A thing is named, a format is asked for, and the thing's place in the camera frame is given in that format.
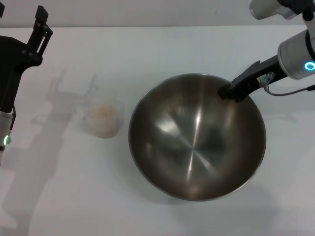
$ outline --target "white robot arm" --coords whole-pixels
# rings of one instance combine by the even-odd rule
[[[224,98],[242,101],[247,95],[259,88],[271,95],[290,95],[300,91],[315,90],[315,86],[286,94],[273,94],[268,85],[285,77],[299,80],[315,74],[315,5],[313,0],[252,0],[252,15],[264,19],[273,15],[282,15],[290,20],[302,14],[307,30],[281,43],[278,55],[267,61],[253,64],[237,77],[229,87],[219,90]]]

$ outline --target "white tabletop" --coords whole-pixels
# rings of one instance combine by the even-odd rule
[[[228,80],[303,26],[63,28],[40,67],[22,77],[12,143],[0,167],[1,236],[312,236],[315,231],[315,92],[251,95],[267,130],[254,178],[236,193],[187,202],[153,187],[129,152],[131,113],[150,87],[184,73]],[[27,42],[31,29],[1,29]],[[100,139],[80,109],[93,78],[118,93],[125,121]],[[273,92],[315,84],[284,79]]]

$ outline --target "metal mixing bowl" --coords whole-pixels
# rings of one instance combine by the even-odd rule
[[[140,100],[129,127],[133,159],[165,193],[191,201],[222,197],[242,187],[265,152],[261,114],[248,97],[221,100],[229,82],[186,74],[163,81]]]

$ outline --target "clear plastic cup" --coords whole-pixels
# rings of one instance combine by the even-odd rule
[[[101,138],[112,138],[119,131],[117,95],[99,84],[91,86],[86,95],[84,112],[92,132]]]

